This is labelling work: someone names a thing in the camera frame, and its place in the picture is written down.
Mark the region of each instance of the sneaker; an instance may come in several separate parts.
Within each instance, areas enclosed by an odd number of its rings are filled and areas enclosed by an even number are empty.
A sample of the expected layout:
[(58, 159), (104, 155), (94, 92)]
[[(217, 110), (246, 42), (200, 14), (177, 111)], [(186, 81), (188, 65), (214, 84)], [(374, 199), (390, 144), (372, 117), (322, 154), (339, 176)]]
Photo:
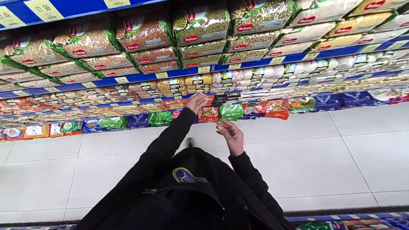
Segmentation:
[(193, 139), (192, 138), (188, 138), (187, 140), (186, 140), (186, 148), (189, 148), (189, 147), (195, 147), (195, 143), (193, 142)]

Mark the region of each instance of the plastic packaging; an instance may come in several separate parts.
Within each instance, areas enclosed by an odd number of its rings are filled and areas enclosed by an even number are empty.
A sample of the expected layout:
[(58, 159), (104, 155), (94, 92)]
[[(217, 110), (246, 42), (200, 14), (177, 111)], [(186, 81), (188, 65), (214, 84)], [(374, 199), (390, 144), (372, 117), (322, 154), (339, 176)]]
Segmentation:
[(281, 29), (296, 10), (297, 5), (292, 0), (230, 1), (229, 33), (238, 35)]
[(179, 9), (173, 20), (175, 41), (179, 46), (225, 39), (230, 16), (225, 2)]

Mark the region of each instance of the daawat rice bag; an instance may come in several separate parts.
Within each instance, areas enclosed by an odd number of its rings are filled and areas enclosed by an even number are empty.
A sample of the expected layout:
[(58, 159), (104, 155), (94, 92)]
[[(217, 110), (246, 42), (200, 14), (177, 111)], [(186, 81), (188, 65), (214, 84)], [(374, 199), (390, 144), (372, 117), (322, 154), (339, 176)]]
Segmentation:
[(326, 34), (325, 37), (369, 32), (391, 15), (392, 13), (386, 12), (349, 17), (343, 21), (337, 22), (335, 28)]

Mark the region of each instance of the red lentil package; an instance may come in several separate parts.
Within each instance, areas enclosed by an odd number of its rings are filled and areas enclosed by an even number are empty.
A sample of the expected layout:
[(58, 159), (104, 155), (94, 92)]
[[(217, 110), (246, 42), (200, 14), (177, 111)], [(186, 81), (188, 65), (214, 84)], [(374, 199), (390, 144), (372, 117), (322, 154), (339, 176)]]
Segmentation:
[(199, 123), (218, 122), (219, 121), (219, 107), (205, 107), (201, 108), (198, 113)]
[(263, 101), (265, 106), (264, 117), (280, 118), (287, 120), (290, 113), (286, 100)]

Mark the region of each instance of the orange package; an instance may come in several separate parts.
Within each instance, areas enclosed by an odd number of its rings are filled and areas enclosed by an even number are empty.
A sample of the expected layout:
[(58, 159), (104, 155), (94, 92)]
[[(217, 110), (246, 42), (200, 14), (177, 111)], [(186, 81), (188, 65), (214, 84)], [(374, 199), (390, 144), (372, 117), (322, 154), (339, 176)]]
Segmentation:
[(286, 100), (263, 101), (265, 106), (264, 117), (280, 118), (287, 120), (290, 113)]

